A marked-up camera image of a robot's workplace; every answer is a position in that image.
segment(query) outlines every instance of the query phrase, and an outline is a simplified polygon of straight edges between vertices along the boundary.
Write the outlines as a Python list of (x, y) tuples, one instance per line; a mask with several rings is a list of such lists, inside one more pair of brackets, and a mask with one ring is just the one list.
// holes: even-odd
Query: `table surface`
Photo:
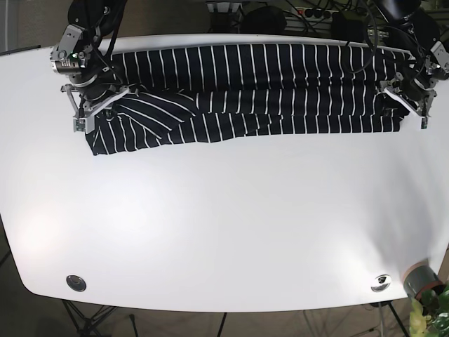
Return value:
[[(188, 35), (117, 51), (292, 37)], [(33, 293), (132, 308), (301, 310), (405, 297), (449, 242), (449, 82), (429, 129), (252, 137), (94, 157), (49, 48), (0, 58), (0, 213)], [(374, 279), (391, 286), (371, 291)], [(87, 289), (71, 290), (67, 275)]]

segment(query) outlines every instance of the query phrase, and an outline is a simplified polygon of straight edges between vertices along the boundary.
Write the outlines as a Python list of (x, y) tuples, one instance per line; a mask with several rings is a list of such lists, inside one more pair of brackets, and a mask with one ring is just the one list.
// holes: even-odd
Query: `striped cloth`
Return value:
[(98, 114), (86, 139), (97, 154), (243, 136), (398, 131), (405, 109), (384, 109), (378, 81), (407, 55), (361, 47), (227, 45), (113, 56), (139, 91)]

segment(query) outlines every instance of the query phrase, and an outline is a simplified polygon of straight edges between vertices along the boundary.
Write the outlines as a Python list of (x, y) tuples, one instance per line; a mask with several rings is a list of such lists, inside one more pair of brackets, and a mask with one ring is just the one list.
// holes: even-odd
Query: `green leaf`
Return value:
[(414, 298), (412, 298), (412, 308), (413, 308), (413, 312), (416, 312), (416, 313), (422, 315), (422, 311), (423, 311), (422, 304)]
[(421, 295), (421, 302), (425, 307), (431, 305), (435, 299), (437, 299), (437, 295), (432, 289), (424, 291)]
[(449, 328), (449, 314), (447, 312), (442, 312), (441, 314), (439, 314), (438, 317), (434, 320), (432, 326), (439, 331)]
[(438, 302), (440, 303), (440, 308), (444, 311), (449, 310), (449, 286), (447, 286), (443, 293), (438, 296)]

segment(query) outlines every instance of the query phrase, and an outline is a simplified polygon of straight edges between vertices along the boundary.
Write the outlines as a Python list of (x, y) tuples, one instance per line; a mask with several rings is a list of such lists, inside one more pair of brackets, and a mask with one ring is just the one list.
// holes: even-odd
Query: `metal bracket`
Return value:
[(127, 86), (121, 87), (118, 93), (109, 96), (101, 103), (98, 103), (92, 107), (86, 106), (84, 110), (84, 117), (80, 117), (79, 113), (73, 116), (74, 131), (83, 131), (86, 134), (95, 130), (95, 116), (105, 109), (110, 109), (111, 104), (116, 100), (124, 97), (130, 93), (130, 89)]
[(449, 73), (449, 53), (446, 51), (441, 41), (437, 41), (430, 51), (434, 54), (441, 69), (446, 73)]
[(53, 47), (51, 52), (51, 61), (65, 60), (75, 49), (78, 40), (83, 34), (83, 30), (75, 25), (68, 25), (62, 35), (61, 41), (58, 45)]

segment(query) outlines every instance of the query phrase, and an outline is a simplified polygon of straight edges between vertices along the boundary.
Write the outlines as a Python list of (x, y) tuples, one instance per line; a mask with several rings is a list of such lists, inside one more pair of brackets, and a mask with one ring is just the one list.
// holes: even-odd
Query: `cable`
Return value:
[(220, 324), (220, 329), (218, 330), (217, 337), (220, 337), (222, 335), (223, 327), (225, 326), (227, 312), (223, 314), (222, 323)]
[(379, 32), (378, 32), (378, 30), (377, 30), (377, 23), (376, 23), (376, 19), (375, 19), (374, 15), (373, 15), (373, 12), (370, 10), (370, 7), (367, 5), (367, 3), (366, 3), (365, 0), (360, 0), (360, 2), (361, 2), (362, 5), (366, 8), (366, 10), (368, 11), (368, 15), (370, 16), (371, 20), (372, 20), (373, 23), (374, 23), (374, 46), (371, 48), (371, 47), (370, 47), (371, 41), (370, 41), (369, 39), (366, 41), (366, 43), (368, 44), (368, 46), (371, 48), (371, 55), (370, 55), (370, 59), (369, 59), (369, 60), (368, 60), (368, 61), (367, 61), (367, 62), (366, 62), (360, 69), (357, 69), (357, 70), (348, 70), (347, 67), (346, 67), (346, 65), (343, 63), (343, 66), (344, 66), (345, 70), (346, 70), (348, 73), (350, 73), (350, 74), (358, 74), (359, 72), (362, 72), (363, 70), (365, 70), (371, 63), (373, 63), (374, 56), (375, 56), (376, 50), (377, 50), (377, 46), (379, 45)]
[(83, 7), (84, 7), (84, 15), (86, 16), (86, 22), (87, 22), (87, 32), (88, 32), (88, 37), (89, 37), (89, 41), (91, 43), (92, 49), (94, 51), (94, 53), (96, 54), (96, 56), (100, 59), (100, 61), (109, 69), (111, 70), (111, 72), (116, 76), (116, 78), (120, 81), (120, 84), (123, 84), (123, 80), (120, 77), (120, 75), (115, 71), (115, 69), (109, 64), (108, 61), (105, 60), (105, 57), (103, 56), (103, 54), (101, 54), (101, 52), (98, 50), (98, 47), (95, 45), (95, 42), (93, 40), (93, 33), (92, 33), (92, 27), (91, 27), (91, 19), (89, 17), (89, 12), (88, 12), (88, 5), (87, 5), (88, 0), (83, 0)]

